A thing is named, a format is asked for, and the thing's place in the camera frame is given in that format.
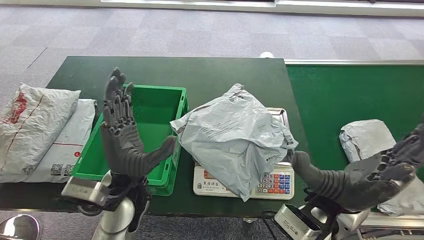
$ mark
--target gray robotic hand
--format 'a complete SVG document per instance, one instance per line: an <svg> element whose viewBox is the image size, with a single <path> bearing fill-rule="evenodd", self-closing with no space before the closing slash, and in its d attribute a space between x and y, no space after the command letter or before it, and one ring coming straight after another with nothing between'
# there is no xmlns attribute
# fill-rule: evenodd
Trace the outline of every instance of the gray robotic hand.
<svg viewBox="0 0 424 240"><path fill-rule="evenodd" d="M144 152L132 110L133 85L130 83L124 88L125 80L125 75L115 68L106 84L101 139L105 158L112 172L143 177L172 154L176 137L168 136L158 149L150 153Z"/></svg>
<svg viewBox="0 0 424 240"><path fill-rule="evenodd" d="M296 174L317 195L355 212L383 203L405 189L424 165L424 115L417 128L393 148L354 161L343 171L320 170L306 152L295 152Z"/></svg>

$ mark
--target barcode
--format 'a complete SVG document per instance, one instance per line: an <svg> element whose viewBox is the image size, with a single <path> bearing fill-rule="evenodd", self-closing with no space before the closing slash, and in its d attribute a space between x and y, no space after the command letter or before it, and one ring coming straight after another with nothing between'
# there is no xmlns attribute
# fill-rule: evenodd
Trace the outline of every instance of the barcode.
<svg viewBox="0 0 424 240"><path fill-rule="evenodd" d="M62 173L63 164L53 164L50 168L50 175L60 176Z"/></svg>
<svg viewBox="0 0 424 240"><path fill-rule="evenodd" d="M72 169L74 168L74 165L71 165L71 164L66 164L66 166L65 166L65 173L64 173L64 175L65 176L67 176L67 177L70 177L71 176L71 173L72 173Z"/></svg>
<svg viewBox="0 0 424 240"><path fill-rule="evenodd" d="M287 142L287 145L291 145L295 143L293 142L293 138L291 135L285 135L284 138L285 138L285 141Z"/></svg>

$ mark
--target gray carpet floor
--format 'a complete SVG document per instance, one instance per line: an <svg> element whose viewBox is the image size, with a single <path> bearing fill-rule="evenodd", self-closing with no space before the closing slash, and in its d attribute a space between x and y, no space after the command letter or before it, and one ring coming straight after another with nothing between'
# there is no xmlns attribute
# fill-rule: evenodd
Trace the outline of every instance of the gray carpet floor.
<svg viewBox="0 0 424 240"><path fill-rule="evenodd" d="M0 5L0 107L66 56L424 60L424 19ZM16 214L0 211L0 221ZM43 240L91 239L99 217L32 212ZM146 216L139 239L271 239L262 221Z"/></svg>

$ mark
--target package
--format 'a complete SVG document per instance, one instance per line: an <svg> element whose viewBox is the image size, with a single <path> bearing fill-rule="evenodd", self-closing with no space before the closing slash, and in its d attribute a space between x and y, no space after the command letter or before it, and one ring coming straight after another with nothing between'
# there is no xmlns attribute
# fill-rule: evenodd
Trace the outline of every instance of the package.
<svg viewBox="0 0 424 240"><path fill-rule="evenodd" d="M370 158L392 148L396 141L383 121L354 121L344 125L339 135L341 147L350 162Z"/></svg>
<svg viewBox="0 0 424 240"><path fill-rule="evenodd" d="M396 144L384 122L377 119L351 122L341 128L339 138L351 162L368 159ZM377 209L392 216L424 214L424 183L415 177L403 191L380 203Z"/></svg>
<svg viewBox="0 0 424 240"><path fill-rule="evenodd" d="M424 215L424 183L416 177L394 198L380 203L377 209L393 217Z"/></svg>
<svg viewBox="0 0 424 240"><path fill-rule="evenodd" d="M76 110L34 172L0 175L0 183L65 183L87 143L96 114L96 100L79 99Z"/></svg>
<svg viewBox="0 0 424 240"><path fill-rule="evenodd" d="M0 117L0 175L30 175L75 112L81 91L22 84Z"/></svg>
<svg viewBox="0 0 424 240"><path fill-rule="evenodd" d="M262 175L298 145L239 83L170 124L181 146L243 201Z"/></svg>

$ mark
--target green plastic crate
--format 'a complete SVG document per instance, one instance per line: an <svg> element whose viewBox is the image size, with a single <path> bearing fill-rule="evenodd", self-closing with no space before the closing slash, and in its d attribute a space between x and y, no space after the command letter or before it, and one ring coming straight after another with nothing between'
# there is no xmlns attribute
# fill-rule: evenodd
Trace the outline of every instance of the green plastic crate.
<svg viewBox="0 0 424 240"><path fill-rule="evenodd" d="M183 87L134 85L132 110L138 134L144 143L144 151L158 148L166 136L174 135L170 121L179 119L189 110ZM103 152L100 125L103 114L97 120L91 135L82 150L72 176L100 181L109 170ZM147 176L148 189L153 195L169 196L174 190L180 144L176 144L172 156L160 162Z"/></svg>

